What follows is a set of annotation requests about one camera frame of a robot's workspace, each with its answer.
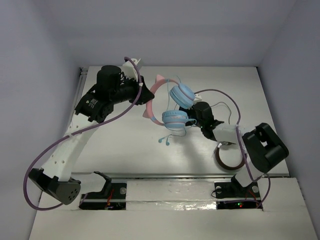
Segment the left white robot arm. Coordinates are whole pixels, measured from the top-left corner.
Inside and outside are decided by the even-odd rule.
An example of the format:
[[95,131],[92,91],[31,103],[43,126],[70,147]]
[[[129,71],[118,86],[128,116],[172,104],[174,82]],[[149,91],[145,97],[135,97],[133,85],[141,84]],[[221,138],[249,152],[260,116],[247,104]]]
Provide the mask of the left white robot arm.
[[41,210],[28,196],[28,180],[60,206],[71,204],[81,190],[81,181],[72,178],[73,167],[94,132],[155,97],[145,85],[140,68],[134,58],[126,59],[121,67],[101,67],[95,84],[79,99],[64,137],[40,153],[26,171],[23,195],[32,208]]

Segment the pink blue cat-ear headphones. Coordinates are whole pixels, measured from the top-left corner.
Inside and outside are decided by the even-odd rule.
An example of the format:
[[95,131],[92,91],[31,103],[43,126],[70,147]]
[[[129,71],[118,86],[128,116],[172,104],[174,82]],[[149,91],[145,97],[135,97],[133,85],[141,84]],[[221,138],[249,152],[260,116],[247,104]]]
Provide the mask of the pink blue cat-ear headphones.
[[181,81],[165,78],[159,74],[155,77],[155,82],[150,91],[156,94],[162,86],[167,87],[167,106],[161,114],[161,118],[154,114],[152,100],[146,103],[142,116],[169,130],[182,130],[186,127],[188,121],[193,120],[188,117],[186,112],[179,110],[179,107],[183,109],[191,108],[194,105],[195,93]]

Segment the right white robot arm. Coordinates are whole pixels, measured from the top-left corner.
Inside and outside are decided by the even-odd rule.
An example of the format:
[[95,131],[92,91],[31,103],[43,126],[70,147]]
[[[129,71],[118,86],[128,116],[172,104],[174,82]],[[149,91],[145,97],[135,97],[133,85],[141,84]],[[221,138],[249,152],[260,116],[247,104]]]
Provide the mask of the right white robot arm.
[[289,156],[289,150],[276,132],[267,123],[257,125],[246,131],[237,125],[231,125],[214,118],[207,102],[200,101],[189,109],[179,108],[188,117],[196,119],[196,126],[203,136],[217,143],[237,145],[244,156],[245,165],[232,177],[231,192],[238,197],[249,191],[249,185],[276,167]]

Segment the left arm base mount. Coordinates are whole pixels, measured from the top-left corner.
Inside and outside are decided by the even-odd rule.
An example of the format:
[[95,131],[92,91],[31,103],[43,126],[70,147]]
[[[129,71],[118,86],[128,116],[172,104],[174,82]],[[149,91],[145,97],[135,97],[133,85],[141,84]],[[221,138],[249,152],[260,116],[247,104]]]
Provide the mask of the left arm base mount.
[[93,172],[104,179],[100,191],[87,192],[81,195],[79,209],[81,210],[126,210],[127,183],[112,182],[112,178],[100,171]]

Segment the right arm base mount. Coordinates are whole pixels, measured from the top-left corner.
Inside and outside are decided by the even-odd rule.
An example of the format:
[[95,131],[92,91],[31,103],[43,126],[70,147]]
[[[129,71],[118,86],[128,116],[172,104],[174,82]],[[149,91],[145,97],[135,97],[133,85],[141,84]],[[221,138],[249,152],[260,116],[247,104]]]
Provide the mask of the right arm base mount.
[[242,186],[235,176],[214,181],[210,196],[216,200],[218,210],[263,209],[265,196],[261,197],[257,180]]

